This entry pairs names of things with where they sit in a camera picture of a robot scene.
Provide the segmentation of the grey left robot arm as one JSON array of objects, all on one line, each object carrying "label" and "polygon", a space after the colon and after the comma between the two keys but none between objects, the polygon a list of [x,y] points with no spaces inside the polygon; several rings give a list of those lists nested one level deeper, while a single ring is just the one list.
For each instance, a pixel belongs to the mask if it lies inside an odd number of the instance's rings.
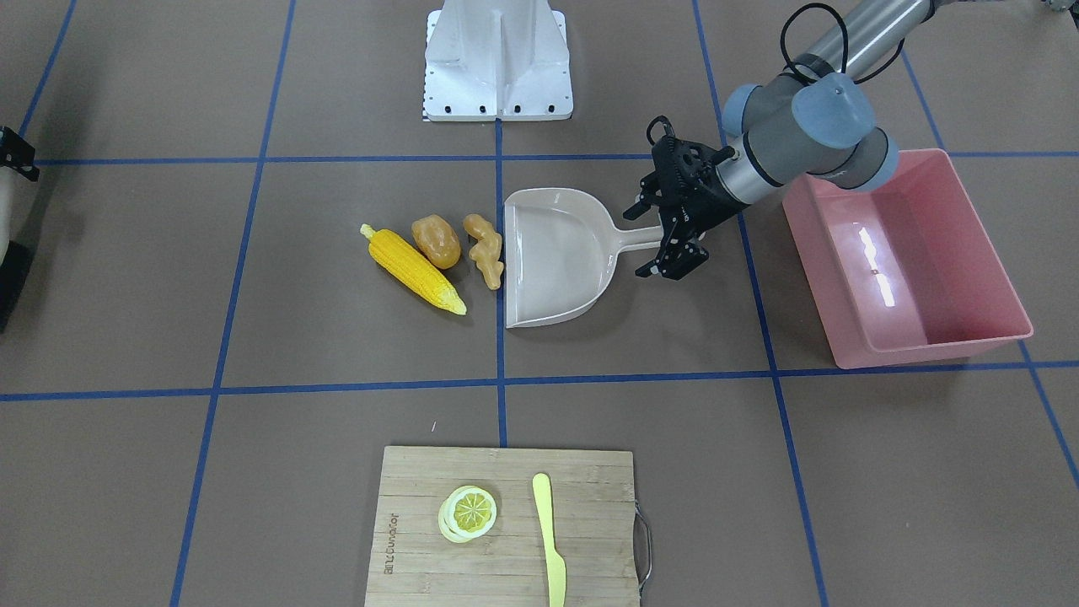
[{"label": "grey left robot arm", "polygon": [[937,8],[937,1],[862,1],[797,56],[781,45],[781,73],[730,93],[720,149],[679,138],[666,116],[652,120],[663,127],[660,138],[650,138],[654,169],[623,216],[658,211],[663,238],[636,275],[682,279],[708,258],[699,242],[706,232],[801,176],[853,191],[887,183],[900,150],[861,86],[894,63],[906,36]]}]

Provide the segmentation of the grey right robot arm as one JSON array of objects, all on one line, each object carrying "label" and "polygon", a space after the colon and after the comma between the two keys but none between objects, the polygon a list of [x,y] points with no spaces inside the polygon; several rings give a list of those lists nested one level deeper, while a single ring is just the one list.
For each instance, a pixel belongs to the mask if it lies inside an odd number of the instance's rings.
[{"label": "grey right robot arm", "polygon": [[11,127],[1,130],[1,330],[5,331],[11,315],[22,295],[35,259],[28,245],[13,239],[12,212],[14,207],[14,177],[19,175],[30,183],[39,180],[41,170],[35,165],[35,146],[26,142]]}]

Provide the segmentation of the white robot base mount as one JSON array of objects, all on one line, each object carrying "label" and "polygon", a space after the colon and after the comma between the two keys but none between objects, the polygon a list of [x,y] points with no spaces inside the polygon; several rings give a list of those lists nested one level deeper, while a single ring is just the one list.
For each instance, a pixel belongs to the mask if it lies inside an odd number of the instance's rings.
[{"label": "white robot base mount", "polygon": [[425,42],[425,120],[574,114],[566,15],[547,1],[446,1],[428,13]]}]

